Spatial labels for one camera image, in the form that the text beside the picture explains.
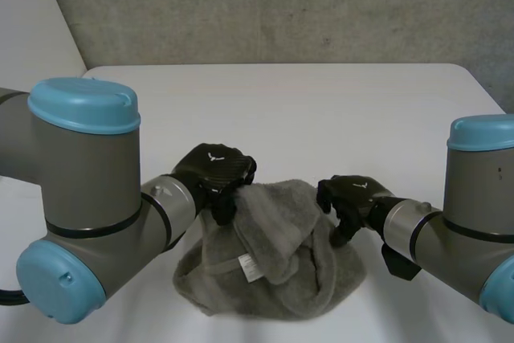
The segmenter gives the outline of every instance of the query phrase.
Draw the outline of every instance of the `white table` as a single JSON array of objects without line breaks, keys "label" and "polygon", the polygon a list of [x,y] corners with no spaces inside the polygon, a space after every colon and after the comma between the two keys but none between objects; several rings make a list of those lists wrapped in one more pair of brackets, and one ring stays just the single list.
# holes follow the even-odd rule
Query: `white table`
[{"label": "white table", "polygon": [[[86,76],[136,90],[143,180],[200,142],[222,142],[257,160],[257,182],[367,174],[439,207],[450,123],[501,112],[467,71],[449,64],[99,67]],[[19,253],[44,235],[43,212],[37,186],[4,179],[0,188],[0,284],[13,288]],[[410,283],[392,277],[368,231],[353,241],[367,279],[328,315],[299,323],[204,316],[172,285],[177,261],[199,236],[191,228],[78,325],[59,325],[30,305],[0,308],[0,342],[512,341],[514,326],[425,272]]]}]

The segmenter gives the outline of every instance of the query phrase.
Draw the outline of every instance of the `light blue joint cap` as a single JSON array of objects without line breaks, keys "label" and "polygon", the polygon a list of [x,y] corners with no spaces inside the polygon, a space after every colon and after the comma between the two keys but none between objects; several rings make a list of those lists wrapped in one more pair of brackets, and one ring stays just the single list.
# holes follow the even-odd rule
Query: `light blue joint cap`
[{"label": "light blue joint cap", "polygon": [[465,116],[451,124],[448,148],[487,152],[514,148],[514,114]]},{"label": "light blue joint cap", "polygon": [[59,323],[78,323],[106,301],[105,291],[91,270],[50,241],[33,242],[19,256],[16,275],[27,299]]},{"label": "light blue joint cap", "polygon": [[514,256],[505,260],[487,279],[480,307],[514,324]]},{"label": "light blue joint cap", "polygon": [[60,128],[90,134],[123,134],[141,117],[136,93],[123,84],[87,78],[51,78],[34,86],[29,109]]}]

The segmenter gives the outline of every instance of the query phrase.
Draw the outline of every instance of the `towel tag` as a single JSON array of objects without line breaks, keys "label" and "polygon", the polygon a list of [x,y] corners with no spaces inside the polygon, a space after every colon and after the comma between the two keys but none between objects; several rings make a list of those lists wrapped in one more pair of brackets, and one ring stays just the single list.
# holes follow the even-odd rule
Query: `towel tag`
[{"label": "towel tag", "polygon": [[264,276],[249,254],[246,253],[245,255],[239,256],[239,263],[241,264],[244,275],[247,277],[248,283],[252,283]]}]

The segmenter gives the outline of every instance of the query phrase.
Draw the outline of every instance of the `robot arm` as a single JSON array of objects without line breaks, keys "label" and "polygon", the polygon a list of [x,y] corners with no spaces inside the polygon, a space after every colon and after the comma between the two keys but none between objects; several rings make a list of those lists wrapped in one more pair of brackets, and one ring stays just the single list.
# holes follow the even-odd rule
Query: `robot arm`
[{"label": "robot arm", "polygon": [[18,259],[22,292],[0,292],[2,304],[30,301],[76,323],[171,249],[206,206],[218,223],[230,221],[231,193],[252,182],[253,158],[202,144],[141,185],[140,121],[136,94],[120,84],[0,88],[0,175],[41,186],[47,224]]},{"label": "robot arm", "polygon": [[443,210],[362,176],[321,181],[317,201],[341,220],[332,245],[368,227],[391,274],[412,280],[422,268],[514,323],[513,182],[514,116],[473,116],[451,126]]}]

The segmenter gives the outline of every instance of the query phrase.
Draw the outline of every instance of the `crumpled towel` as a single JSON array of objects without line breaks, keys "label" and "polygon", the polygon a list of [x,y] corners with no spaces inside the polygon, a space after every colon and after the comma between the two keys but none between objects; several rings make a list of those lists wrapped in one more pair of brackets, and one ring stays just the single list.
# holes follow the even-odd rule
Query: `crumpled towel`
[{"label": "crumpled towel", "polygon": [[[332,248],[330,220],[316,189],[291,180],[239,189],[237,212],[220,227],[204,210],[202,239],[178,263],[177,291],[205,314],[304,320],[326,313],[365,277],[350,245]],[[238,257],[248,253],[263,277],[248,283]]]}]

